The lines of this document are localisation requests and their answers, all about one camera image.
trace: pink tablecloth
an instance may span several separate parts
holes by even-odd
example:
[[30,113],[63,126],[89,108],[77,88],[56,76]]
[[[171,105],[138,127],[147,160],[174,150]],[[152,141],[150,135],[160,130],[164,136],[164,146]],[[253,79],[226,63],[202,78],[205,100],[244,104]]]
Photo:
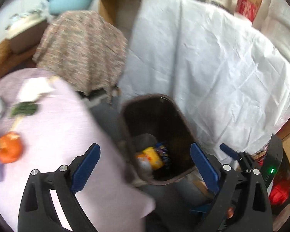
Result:
[[[18,70],[0,80],[0,96],[10,107],[24,79],[50,76],[40,69]],[[69,84],[57,79],[53,87],[52,97],[40,101],[38,113],[25,117],[16,127],[25,151],[20,160],[4,167],[1,215],[17,231],[19,205],[31,170],[51,172],[70,164],[95,142],[101,147],[101,158],[76,198],[99,232],[143,231],[142,218],[154,209],[154,200],[124,182],[124,160]],[[7,116],[3,118],[0,136],[12,123]],[[56,195],[52,193],[52,197],[62,225],[69,229]]]

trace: yellow container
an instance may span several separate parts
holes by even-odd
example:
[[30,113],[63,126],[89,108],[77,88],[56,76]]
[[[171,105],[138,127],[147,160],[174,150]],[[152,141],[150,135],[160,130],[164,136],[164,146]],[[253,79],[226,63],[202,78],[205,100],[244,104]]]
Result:
[[145,150],[143,150],[143,153],[146,155],[147,159],[149,160],[149,163],[152,166],[153,170],[157,170],[163,167],[164,165],[163,161],[161,160],[161,158],[156,153],[153,147],[146,148]]

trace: metal screw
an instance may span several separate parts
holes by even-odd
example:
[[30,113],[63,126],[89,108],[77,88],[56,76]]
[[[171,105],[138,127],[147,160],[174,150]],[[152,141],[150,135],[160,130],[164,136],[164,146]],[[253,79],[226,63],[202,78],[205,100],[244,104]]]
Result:
[[228,164],[223,165],[222,168],[223,168],[224,170],[226,170],[226,171],[230,171],[230,170],[231,170],[231,166],[228,165]]
[[254,170],[252,170],[252,172],[255,174],[255,175],[259,175],[260,174],[260,171],[256,168],[254,168]]
[[62,172],[66,171],[67,169],[68,169],[68,167],[67,167],[66,165],[62,165],[62,166],[59,168],[59,170],[62,171]]
[[31,174],[32,175],[36,175],[38,173],[38,170],[37,169],[33,169],[32,171],[31,171]]

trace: trash can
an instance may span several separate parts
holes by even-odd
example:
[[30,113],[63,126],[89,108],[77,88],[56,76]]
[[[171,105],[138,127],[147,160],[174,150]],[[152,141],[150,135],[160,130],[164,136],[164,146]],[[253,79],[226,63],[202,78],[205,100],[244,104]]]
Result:
[[[121,110],[120,125],[127,142],[127,152],[138,176],[153,185],[175,182],[196,167],[190,157],[190,146],[195,142],[186,119],[174,101],[166,95],[155,94],[134,98],[126,102]],[[146,147],[136,147],[135,139],[149,136],[146,140],[162,142],[168,150],[170,167],[153,171],[149,177],[140,168],[136,153]]]

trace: orange tomato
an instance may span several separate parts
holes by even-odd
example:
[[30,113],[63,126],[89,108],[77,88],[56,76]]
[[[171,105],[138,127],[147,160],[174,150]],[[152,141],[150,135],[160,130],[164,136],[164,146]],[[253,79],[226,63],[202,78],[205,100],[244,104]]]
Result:
[[22,155],[23,146],[20,136],[15,132],[8,132],[0,137],[0,162],[3,164],[17,161]]

